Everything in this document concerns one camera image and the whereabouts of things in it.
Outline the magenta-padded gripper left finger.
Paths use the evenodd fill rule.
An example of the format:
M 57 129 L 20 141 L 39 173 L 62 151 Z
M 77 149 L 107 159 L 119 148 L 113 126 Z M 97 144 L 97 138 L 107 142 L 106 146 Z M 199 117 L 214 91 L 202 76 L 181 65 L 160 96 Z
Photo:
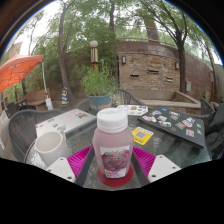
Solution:
M 93 146 L 88 146 L 69 158 L 60 157 L 47 168 L 47 171 L 78 186 L 83 186 L 94 156 Z

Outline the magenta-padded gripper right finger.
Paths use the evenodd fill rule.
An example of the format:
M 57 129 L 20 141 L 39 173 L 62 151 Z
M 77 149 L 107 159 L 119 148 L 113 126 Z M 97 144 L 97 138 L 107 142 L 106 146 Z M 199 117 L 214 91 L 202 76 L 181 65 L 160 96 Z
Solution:
M 137 147 L 133 148 L 131 161 L 137 174 L 137 178 L 142 186 L 155 182 L 180 170 L 180 167 L 166 156 L 154 156 Z

